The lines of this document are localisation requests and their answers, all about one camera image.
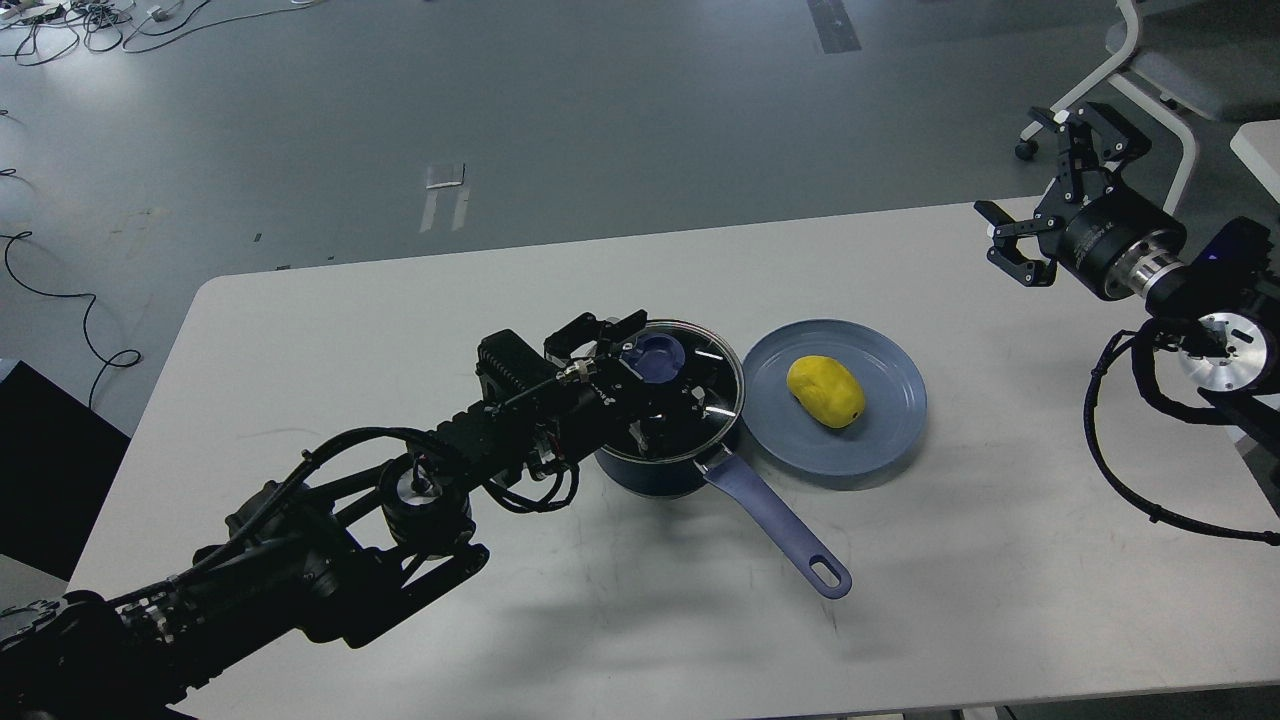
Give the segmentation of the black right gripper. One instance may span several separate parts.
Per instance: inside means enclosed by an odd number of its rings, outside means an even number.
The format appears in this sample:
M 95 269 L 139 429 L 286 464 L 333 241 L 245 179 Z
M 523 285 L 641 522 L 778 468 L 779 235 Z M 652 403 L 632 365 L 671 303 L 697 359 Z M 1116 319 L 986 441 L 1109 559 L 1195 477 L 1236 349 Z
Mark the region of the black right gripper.
M 1116 272 L 1132 246 L 1147 242 L 1175 254 L 1187 243 L 1184 224 L 1137 191 L 1117 190 L 1123 169 L 1151 151 L 1149 137 L 1105 102 L 1061 111 L 1036 108 L 1034 119 L 1055 131 L 1056 170 L 1036 208 L 1037 218 L 1015 222 L 995 201 L 974 201 L 988 223 L 988 261 L 1029 288 L 1052 286 L 1061 265 L 1097 299 L 1134 295 Z M 1050 260 L 1020 251 L 1020 240 L 1029 237 L 1038 237 Z

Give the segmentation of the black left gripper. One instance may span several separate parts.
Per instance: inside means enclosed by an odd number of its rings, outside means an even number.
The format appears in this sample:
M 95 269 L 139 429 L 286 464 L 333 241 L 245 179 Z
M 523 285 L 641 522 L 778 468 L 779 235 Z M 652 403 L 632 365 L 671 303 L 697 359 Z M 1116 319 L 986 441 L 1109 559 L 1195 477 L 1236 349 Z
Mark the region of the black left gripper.
M 568 410 L 559 420 L 559 439 L 566 448 L 594 451 L 609 446 L 635 451 L 646 461 L 667 461 L 690 452 L 691 429 L 701 418 L 690 388 L 675 380 L 649 383 L 616 357 L 572 360 L 585 345 L 593 345 L 595 354 L 612 354 L 646 323 L 646 310 L 616 319 L 584 313 L 545 337 L 544 357 L 566 365 L 559 370 L 559 382 L 570 392 Z

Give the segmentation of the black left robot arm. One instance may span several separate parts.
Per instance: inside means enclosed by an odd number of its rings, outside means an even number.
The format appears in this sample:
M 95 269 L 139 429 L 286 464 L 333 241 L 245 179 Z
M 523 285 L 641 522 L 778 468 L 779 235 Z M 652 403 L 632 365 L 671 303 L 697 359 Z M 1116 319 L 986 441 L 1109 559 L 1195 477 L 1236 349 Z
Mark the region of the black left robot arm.
M 480 401 L 435 429 L 360 427 L 305 452 L 184 571 L 6 609 L 3 716 L 174 719 L 189 691 L 289 632 L 364 647 L 484 568 L 474 491 L 522 515 L 568 506 L 586 456 L 644 418 L 698 410 L 710 366 L 644 311 L 586 313 L 543 351 L 488 336 L 476 373 Z

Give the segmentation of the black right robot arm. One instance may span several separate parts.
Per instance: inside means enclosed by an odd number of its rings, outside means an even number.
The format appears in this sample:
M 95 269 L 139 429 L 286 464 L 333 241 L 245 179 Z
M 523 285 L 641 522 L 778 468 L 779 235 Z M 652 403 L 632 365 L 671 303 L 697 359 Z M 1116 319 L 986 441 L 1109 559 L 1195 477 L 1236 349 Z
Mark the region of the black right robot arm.
M 1277 274 L 1268 228 L 1234 218 L 1183 261 L 1185 227 L 1123 179 L 1123 169 L 1149 151 L 1146 135 L 1102 102 L 1029 114 L 1057 140 L 1056 172 L 1029 219 L 975 202 L 992 242 L 987 259 L 1025 287 L 1050 287 L 1065 270 L 1097 299 L 1138 297 L 1148 313 L 1137 331 L 1108 340 L 1091 372 L 1082 421 L 1096 466 L 1155 524 L 1276 546 L 1274 530 L 1201 521 L 1135 492 L 1107 464 L 1096 418 L 1105 377 L 1129 356 L 1138 393 L 1157 413 L 1189 425 L 1235 427 L 1277 452 L 1277 410 L 1268 405 L 1277 393 Z

